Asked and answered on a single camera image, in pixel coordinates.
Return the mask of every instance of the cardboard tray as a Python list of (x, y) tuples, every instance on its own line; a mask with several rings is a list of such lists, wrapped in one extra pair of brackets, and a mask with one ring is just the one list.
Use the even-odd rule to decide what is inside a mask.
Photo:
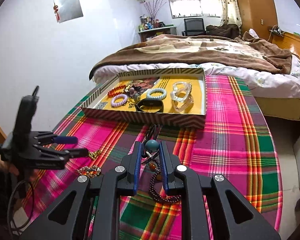
[[(201, 114), (181, 114), (181, 113), (150, 113), (150, 112), (130, 112), (118, 110), (95, 109), (96, 105), (117, 86), (119, 82), (126, 80), (145, 79), (150, 77), (164, 76), (189, 76), (202, 81), (202, 109)], [(119, 122), (135, 122), (142, 124), (162, 124), (178, 127), (203, 128), (206, 118), (207, 89), (205, 83), (204, 70), (202, 68), (170, 68), (151, 69), (131, 72), (123, 72), (113, 79), (95, 88), (95, 91), (81, 104), (81, 109), (85, 116), (99, 118), (103, 120)]]

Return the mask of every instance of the floor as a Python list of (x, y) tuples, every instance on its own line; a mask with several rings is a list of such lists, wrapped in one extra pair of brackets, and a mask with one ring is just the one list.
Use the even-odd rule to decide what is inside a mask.
[[(293, 144), (296, 134), (300, 133), (300, 127), (296, 122), (274, 117), (266, 117), (267, 124), (274, 138), (274, 144), (279, 156), (279, 163), (283, 187), (283, 207), (279, 234), (282, 240), (286, 240), (300, 223), (300, 212), (295, 213), (294, 207), (300, 198), (298, 169), (293, 152)], [(26, 220), (26, 214), (22, 208), (15, 213), (17, 226)]]

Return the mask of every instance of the black fitness band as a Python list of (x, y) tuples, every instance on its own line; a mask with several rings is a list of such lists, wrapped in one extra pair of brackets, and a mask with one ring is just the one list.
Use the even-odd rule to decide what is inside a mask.
[(140, 107), (141, 106), (159, 106), (160, 109), (156, 112), (152, 112), (152, 113), (163, 113), (163, 102), (159, 99), (155, 99), (155, 98), (145, 98), (142, 99), (141, 101), (139, 101), (136, 104), (136, 111), (137, 112), (144, 112)]

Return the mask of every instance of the light blue coil hair tie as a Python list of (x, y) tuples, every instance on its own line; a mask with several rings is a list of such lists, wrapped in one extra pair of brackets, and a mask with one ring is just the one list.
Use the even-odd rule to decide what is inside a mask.
[[(160, 92), (162, 93), (161, 96), (151, 96), (151, 94), (153, 93), (156, 93), (156, 92)], [(163, 88), (153, 88), (153, 89), (150, 89), (146, 95), (146, 98), (153, 98), (153, 99), (159, 99), (159, 100), (164, 100), (165, 98), (167, 97), (167, 92), (165, 89)]]

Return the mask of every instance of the floral curtain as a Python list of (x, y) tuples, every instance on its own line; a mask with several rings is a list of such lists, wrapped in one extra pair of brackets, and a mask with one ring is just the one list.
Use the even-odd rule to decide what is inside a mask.
[(237, 0), (218, 0), (222, 4), (222, 21), (223, 24), (237, 24), (242, 25), (239, 6)]

